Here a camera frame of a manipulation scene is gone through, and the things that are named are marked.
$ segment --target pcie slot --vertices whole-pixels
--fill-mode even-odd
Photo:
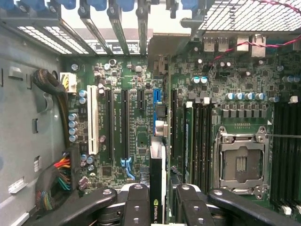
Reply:
[[[121,136],[122,136],[122,159],[129,158],[130,143],[130,115],[128,90],[121,91]]]
[[[171,135],[171,157],[174,158],[177,145],[176,143],[176,135],[177,135],[177,90],[172,90],[171,95],[171,128],[172,128],[172,135]]]
[[[109,159],[114,159],[114,91],[106,90],[106,115],[107,115],[107,150]]]
[[[99,151],[97,94],[97,86],[87,86],[89,154],[97,154]]]

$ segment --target black pcie slot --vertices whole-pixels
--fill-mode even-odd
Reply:
[[[114,91],[106,90],[106,120],[107,120],[107,142],[106,148],[108,150],[108,158],[114,157]]]
[[[183,183],[186,183],[185,181],[185,163],[186,163],[186,104],[183,104],[183,147],[182,147],[182,181]]]
[[[129,93],[128,90],[121,91],[121,136],[122,136],[122,159],[129,158]]]
[[[177,132],[177,90],[172,90],[171,95],[171,127],[172,127],[172,135],[171,135],[171,157],[174,158],[177,149],[176,143],[176,132]]]

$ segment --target electrolytic capacitor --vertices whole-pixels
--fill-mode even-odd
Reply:
[[[256,98],[256,100],[264,100],[265,95],[264,95],[264,93],[257,93],[255,98]]]
[[[87,163],[88,163],[88,164],[92,164],[92,163],[94,162],[94,160],[95,160],[95,157],[92,156],[92,155],[90,155],[90,156],[87,158]]]
[[[75,120],[77,120],[77,114],[75,114],[75,113],[72,113],[72,114],[69,114],[68,115],[68,119],[69,119],[69,121],[75,121]]]
[[[77,126],[77,121],[70,121],[69,123],[68,123],[68,126],[70,127],[70,128],[74,128],[74,127],[76,127]]]
[[[84,97],[81,97],[81,98],[79,99],[79,103],[80,103],[81,105],[84,105],[86,102],[87,102],[87,99],[84,98]]]
[[[78,139],[77,135],[71,135],[71,136],[69,136],[69,141],[70,142],[75,142],[75,141],[77,141],[77,139]]]
[[[77,128],[71,128],[71,129],[69,129],[69,134],[70,135],[76,135],[77,134]]]
[[[80,92],[79,92],[79,96],[80,97],[86,97],[88,95],[88,92],[86,91],[86,90],[81,90]]]
[[[235,99],[236,100],[242,100],[243,99],[243,94],[242,93],[236,93],[235,94]]]
[[[226,99],[227,100],[233,100],[234,99],[234,94],[233,93],[227,93],[226,94]]]
[[[279,97],[270,97],[269,101],[272,103],[277,103],[277,102],[279,102]]]
[[[88,158],[88,155],[87,155],[87,154],[82,154],[82,155],[80,156],[80,160],[81,160],[81,161],[87,161],[87,158]]]
[[[284,76],[284,77],[282,78],[282,81],[285,82],[285,83],[287,83],[287,82],[291,83],[291,82],[293,82],[293,76],[291,76],[291,75],[289,75],[289,76]]]
[[[253,93],[246,93],[245,94],[245,99],[246,100],[253,100],[254,99],[254,94]]]

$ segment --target wire bundle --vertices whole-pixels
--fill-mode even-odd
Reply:
[[[58,182],[65,191],[70,191],[70,159],[66,155],[54,166],[59,170]]]
[[[299,10],[298,8],[296,8],[296,7],[294,7],[290,4],[287,4],[287,3],[281,3],[279,1],[272,1],[272,0],[252,0],[252,1],[258,1],[260,3],[268,3],[268,4],[272,4],[272,5],[282,5],[282,6],[285,6],[285,7],[288,7],[290,9],[292,9],[296,13],[299,13],[300,16],[301,16],[301,10]],[[261,45],[261,44],[245,41],[245,42],[242,42],[242,43],[239,43],[239,44],[235,45],[235,47],[241,46],[241,45],[251,45],[251,46],[257,46],[257,47],[263,47],[263,48],[279,48],[281,46],[286,46],[286,45],[293,44],[294,42],[297,42],[299,40],[301,40],[301,35],[299,35],[297,38],[295,38],[291,41],[288,41],[286,43],[283,43],[283,44]],[[216,58],[214,58],[214,61],[222,58],[226,53],[233,51],[235,49],[235,47],[227,49],[223,54],[221,54],[221,55],[217,56]]]

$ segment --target multicolored wire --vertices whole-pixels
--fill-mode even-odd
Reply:
[[[279,2],[279,1],[272,1],[272,0],[252,0],[252,1],[258,1],[260,3],[268,3],[268,4],[272,4],[272,5],[282,5],[282,6],[285,6],[287,8],[290,8],[292,9],[294,12],[296,13],[299,13],[300,16],[301,16],[301,10],[299,10],[298,8],[295,8],[294,6],[290,5],[290,4],[287,4],[287,3],[282,3],[282,2]],[[286,43],[283,43],[283,44],[275,44],[275,45],[261,45],[261,44],[257,44],[257,43],[253,43],[253,42],[249,42],[249,41],[245,41],[245,42],[242,42],[242,43],[239,43],[237,44],[235,47],[237,46],[241,46],[241,45],[251,45],[251,46],[257,46],[257,47],[264,47],[264,48],[279,48],[281,46],[286,46],[286,45],[290,45],[290,44],[293,44],[294,42],[297,42],[301,40],[301,35],[299,35],[297,38],[291,40],[291,41],[288,41]],[[220,58],[222,58],[225,54],[227,54],[228,52],[231,52],[233,51],[234,48],[230,48],[230,49],[227,49],[223,54],[217,56],[216,58],[214,58],[214,61],[215,60],[218,60]]]

